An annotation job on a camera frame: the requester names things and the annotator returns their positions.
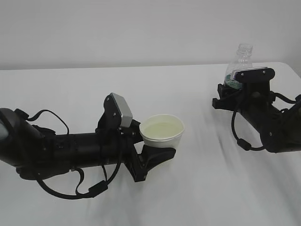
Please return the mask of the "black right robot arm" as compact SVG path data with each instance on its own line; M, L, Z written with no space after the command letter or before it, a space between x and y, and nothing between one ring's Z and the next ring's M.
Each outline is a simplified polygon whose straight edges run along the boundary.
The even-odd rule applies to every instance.
M246 151L270 153L300 151L301 97L290 100L270 90L269 82L244 83L241 89L218 84L219 98L212 100L214 109L232 112L231 131L238 146ZM262 145L253 147L239 138L235 130L236 114L259 133Z

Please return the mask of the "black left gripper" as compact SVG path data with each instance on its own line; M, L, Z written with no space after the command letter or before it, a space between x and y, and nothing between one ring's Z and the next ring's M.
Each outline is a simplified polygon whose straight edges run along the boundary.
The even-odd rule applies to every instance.
M130 128L120 127L119 132L124 145L122 159L124 165L130 172L135 182L145 181L147 172L159 164L174 158L174 148L158 148L144 145L142 149L142 160L137 153L135 144L143 141L140 133L140 122L132 120Z

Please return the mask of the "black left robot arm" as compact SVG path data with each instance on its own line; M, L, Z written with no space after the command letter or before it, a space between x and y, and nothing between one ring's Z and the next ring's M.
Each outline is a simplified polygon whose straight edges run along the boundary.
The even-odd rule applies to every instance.
M154 147L144 144L141 153L135 144L143 141L140 123L133 119L125 99L110 93L104 100L104 113L92 133L62 134L33 124L20 109L1 108L0 112L13 128L0 127L0 159L15 167L19 176L34 180L22 151L32 161L41 179L65 174L77 168L117 163L125 164L134 181L144 181L157 165L172 159L176 150L168 145Z

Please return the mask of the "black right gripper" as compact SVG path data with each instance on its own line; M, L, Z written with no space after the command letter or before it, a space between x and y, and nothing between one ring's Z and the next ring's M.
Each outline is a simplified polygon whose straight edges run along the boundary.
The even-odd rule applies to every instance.
M217 91L220 99L212 99L214 109L234 111L234 116L239 113L244 118L272 118L277 114L269 81L244 83L240 89L218 84Z

